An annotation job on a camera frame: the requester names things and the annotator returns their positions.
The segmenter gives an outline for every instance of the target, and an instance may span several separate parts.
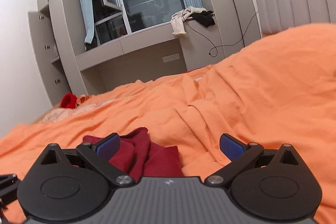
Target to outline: black circular cover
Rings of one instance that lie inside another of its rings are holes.
[[[238,175],[231,196],[247,212],[271,221],[293,221],[314,215],[321,191],[313,176],[294,165],[255,168]]]
[[[43,165],[39,172],[29,172],[17,190],[26,216],[51,223],[84,218],[108,195],[109,186],[101,175],[63,164]]]

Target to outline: metal screw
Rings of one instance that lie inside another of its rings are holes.
[[[212,175],[207,178],[208,182],[211,184],[220,184],[224,181],[224,179],[221,176],[218,175]]]
[[[123,175],[123,176],[118,176],[115,181],[118,183],[118,184],[121,184],[121,185],[126,185],[126,184],[130,184],[133,179],[128,176],[128,175]]]

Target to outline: red cloth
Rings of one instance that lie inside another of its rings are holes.
[[[85,136],[83,142],[96,143],[101,139]],[[137,128],[120,139],[120,149],[109,163],[135,181],[138,182],[141,176],[184,177],[177,146],[163,147],[151,142],[147,128]]]
[[[75,108],[77,97],[72,93],[67,93],[64,95],[61,101],[61,107],[63,108]]]

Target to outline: blue textured pad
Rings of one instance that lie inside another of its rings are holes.
[[[116,134],[115,136],[98,146],[96,149],[96,154],[102,156],[108,161],[114,156],[115,153],[118,152],[119,148],[120,137]]]
[[[244,154],[244,147],[223,134],[219,139],[219,148],[231,161]]]

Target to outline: orange blanket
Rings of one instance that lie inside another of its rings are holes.
[[[290,29],[217,65],[120,86],[81,107],[107,100],[58,122],[14,128],[0,140],[1,173],[23,178],[51,142],[69,148],[84,135],[147,127],[153,142],[178,146],[185,175],[205,178],[229,163],[218,147],[228,132],[269,149],[292,143],[323,190],[315,219],[336,223],[336,25]],[[21,221],[16,205],[7,216]]]

